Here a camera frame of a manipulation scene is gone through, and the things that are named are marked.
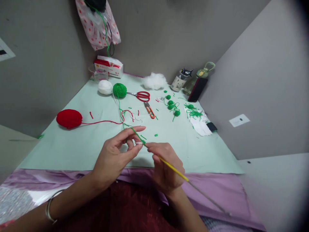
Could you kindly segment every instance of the knitting needle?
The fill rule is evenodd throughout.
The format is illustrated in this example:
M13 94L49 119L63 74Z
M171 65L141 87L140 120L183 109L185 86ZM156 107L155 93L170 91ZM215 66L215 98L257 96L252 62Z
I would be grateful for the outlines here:
M230 212L227 212L223 207L221 207L217 202L215 202L213 199L211 199L208 195L206 195L204 192L202 192L198 187L196 187L194 184L192 184L187 177L185 177L180 171L178 171L176 168L174 168L171 164L169 164L167 161L162 159L159 156L159 159L165 163L168 167L170 167L174 172L176 172L181 178L183 178L185 181L187 181L193 188L195 188L197 191L199 191L204 197L206 197L211 203L213 203L215 206L218 207L223 213L232 216Z

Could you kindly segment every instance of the scissors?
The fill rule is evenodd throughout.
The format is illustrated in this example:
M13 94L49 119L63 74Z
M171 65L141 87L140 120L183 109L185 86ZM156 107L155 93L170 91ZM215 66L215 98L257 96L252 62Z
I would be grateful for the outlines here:
M138 100L142 101L142 102L149 102L150 100L150 93L145 92L145 91L141 91L138 93L129 93L127 92L127 94L136 96Z
M148 103L148 102L144 102L144 105L145 105L145 107L146 107L146 109L147 109L147 111L148 111L150 117L151 117L152 119L154 119L154 118L155 118L155 114L154 114L154 112L152 111L152 109L151 109L149 103Z

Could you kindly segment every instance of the thread snips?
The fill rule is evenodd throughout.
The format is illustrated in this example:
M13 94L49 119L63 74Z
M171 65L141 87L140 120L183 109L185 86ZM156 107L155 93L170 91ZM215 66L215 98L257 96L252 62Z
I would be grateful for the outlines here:
M145 105L145 107L146 107L146 109L147 109L147 111L148 111L150 117L151 117L152 119L154 119L154 118L155 118L155 114L154 114L154 112L152 111L152 109L151 109L149 103L148 103L148 102L144 102L144 105Z

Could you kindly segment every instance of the bracelet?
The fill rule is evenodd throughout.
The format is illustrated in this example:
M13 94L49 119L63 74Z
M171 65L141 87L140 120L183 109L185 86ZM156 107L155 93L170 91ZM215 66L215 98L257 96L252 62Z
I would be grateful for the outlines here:
M54 197L55 197L58 193L62 192L63 190L64 190L64 189L57 191L56 193L54 193L54 195L51 196L51 198L49 198L48 203L47 203L47 206L46 206L46 209L45 209L45 215L46 215L46 217L48 218L48 220L52 221L52 224L55 224L55 223L57 222L57 219L56 219L56 220L52 219L51 215L49 214L49 208L50 208L50 206L51 206L51 202L52 202L52 200L54 199Z

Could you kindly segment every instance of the tissue box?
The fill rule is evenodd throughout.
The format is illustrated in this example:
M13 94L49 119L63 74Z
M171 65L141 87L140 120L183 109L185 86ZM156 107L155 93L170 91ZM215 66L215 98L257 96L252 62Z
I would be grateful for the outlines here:
M94 61L94 66L96 70L109 70L109 75L117 78L121 78L123 75L123 63L117 59L98 56Z

